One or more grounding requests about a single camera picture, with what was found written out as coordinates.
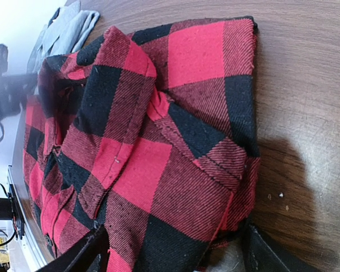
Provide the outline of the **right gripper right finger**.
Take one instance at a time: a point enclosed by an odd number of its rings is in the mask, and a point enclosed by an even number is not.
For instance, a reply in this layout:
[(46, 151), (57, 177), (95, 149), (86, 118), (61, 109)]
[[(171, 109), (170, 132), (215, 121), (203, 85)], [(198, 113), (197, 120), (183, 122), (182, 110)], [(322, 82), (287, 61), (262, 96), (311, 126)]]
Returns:
[(243, 236), (243, 259), (245, 271), (318, 271), (291, 254), (254, 224), (247, 226)]

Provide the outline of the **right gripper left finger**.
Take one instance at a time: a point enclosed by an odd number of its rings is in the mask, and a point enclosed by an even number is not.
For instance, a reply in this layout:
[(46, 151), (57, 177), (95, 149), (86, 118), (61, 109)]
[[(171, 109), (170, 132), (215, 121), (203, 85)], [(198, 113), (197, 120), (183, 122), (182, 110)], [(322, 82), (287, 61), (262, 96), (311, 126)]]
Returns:
[(44, 271), (106, 271), (109, 236), (104, 225), (94, 228), (66, 253), (44, 266)]

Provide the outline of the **red black plaid shirt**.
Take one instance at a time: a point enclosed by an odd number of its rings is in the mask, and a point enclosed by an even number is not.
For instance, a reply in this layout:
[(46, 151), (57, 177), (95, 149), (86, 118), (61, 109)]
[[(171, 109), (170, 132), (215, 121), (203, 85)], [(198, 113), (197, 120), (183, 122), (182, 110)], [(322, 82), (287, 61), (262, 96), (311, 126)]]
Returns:
[(254, 208), (257, 25), (196, 19), (44, 60), (24, 181), (54, 258), (96, 224), (108, 271), (204, 271)]

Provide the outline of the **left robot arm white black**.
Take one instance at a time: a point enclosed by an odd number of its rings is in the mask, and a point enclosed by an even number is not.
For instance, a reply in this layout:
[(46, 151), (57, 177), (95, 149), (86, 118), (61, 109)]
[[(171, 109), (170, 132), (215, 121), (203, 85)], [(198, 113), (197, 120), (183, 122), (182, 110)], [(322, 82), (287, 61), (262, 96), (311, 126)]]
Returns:
[(0, 142), (5, 136), (2, 120), (16, 116), (26, 108), (27, 98), (33, 94), (38, 81), (37, 73), (6, 75), (8, 55), (8, 47), (0, 44)]

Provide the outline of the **folded grey shirt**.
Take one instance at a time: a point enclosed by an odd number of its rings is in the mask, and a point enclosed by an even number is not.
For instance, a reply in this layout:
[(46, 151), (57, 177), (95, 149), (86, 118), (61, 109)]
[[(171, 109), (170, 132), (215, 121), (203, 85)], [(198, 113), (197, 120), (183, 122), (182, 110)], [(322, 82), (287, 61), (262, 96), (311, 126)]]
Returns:
[(99, 18), (98, 11), (82, 10), (80, 1), (58, 8), (36, 40), (27, 73), (37, 73), (47, 57), (81, 49)]

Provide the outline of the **front aluminium rail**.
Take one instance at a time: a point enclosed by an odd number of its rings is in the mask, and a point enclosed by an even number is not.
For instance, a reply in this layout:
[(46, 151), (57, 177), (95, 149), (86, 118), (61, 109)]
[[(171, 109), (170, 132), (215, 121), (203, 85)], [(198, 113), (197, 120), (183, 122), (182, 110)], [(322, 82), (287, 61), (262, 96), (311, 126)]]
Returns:
[(10, 165), (7, 181), (9, 191), (15, 199), (16, 208), (19, 210), (19, 216), (16, 220), (19, 234), (14, 245), (21, 249), (28, 270), (36, 271), (52, 261), (53, 257), (46, 248), (46, 242), (32, 214), (32, 207), (21, 170)]

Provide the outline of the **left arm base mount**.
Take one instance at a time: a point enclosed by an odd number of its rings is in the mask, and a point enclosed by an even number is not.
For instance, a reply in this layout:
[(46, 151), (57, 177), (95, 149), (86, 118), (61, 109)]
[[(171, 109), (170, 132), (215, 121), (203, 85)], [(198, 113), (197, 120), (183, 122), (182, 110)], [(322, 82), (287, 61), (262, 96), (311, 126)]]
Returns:
[(24, 216), (20, 208), (19, 200), (16, 196), (13, 184), (10, 184), (8, 191), (0, 183), (6, 198), (0, 198), (0, 220), (11, 221), (14, 228), (14, 234), (9, 239), (13, 238), (21, 240), (24, 236)]

